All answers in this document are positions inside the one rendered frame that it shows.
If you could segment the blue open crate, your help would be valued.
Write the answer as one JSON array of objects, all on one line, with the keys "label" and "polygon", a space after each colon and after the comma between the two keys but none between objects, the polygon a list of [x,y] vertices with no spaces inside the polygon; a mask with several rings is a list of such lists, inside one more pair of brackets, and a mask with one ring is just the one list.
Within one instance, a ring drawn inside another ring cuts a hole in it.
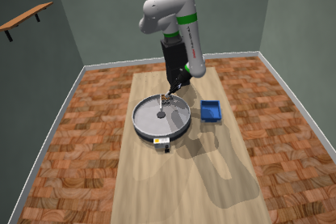
[{"label": "blue open crate", "polygon": [[[200,100],[201,123],[221,123],[220,100]],[[203,117],[202,117],[203,113]]]}]

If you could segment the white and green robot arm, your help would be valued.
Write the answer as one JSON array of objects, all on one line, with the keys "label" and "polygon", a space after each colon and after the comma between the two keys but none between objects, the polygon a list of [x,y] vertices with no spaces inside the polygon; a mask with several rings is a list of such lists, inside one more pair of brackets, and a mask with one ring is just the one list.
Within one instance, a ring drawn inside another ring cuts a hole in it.
[{"label": "white and green robot arm", "polygon": [[[187,80],[193,77],[202,78],[206,73],[206,66],[200,47],[195,0],[147,0],[143,11],[144,16],[149,19],[140,21],[139,26],[142,22],[140,30],[145,34],[162,30],[164,44],[181,42],[180,28],[188,57],[188,63],[180,73]],[[157,26],[153,25],[157,21]]]}]

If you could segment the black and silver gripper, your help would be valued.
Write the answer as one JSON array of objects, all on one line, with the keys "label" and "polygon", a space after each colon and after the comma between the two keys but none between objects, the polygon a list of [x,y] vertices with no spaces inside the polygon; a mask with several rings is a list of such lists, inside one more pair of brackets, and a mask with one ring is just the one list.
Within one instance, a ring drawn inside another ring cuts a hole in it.
[{"label": "black and silver gripper", "polygon": [[[180,80],[181,81],[180,81]],[[168,98],[172,93],[174,94],[178,89],[181,89],[181,85],[186,82],[187,79],[185,79],[181,73],[178,75],[178,77],[174,80],[173,84],[171,85],[168,92],[165,94],[165,97]]]}]

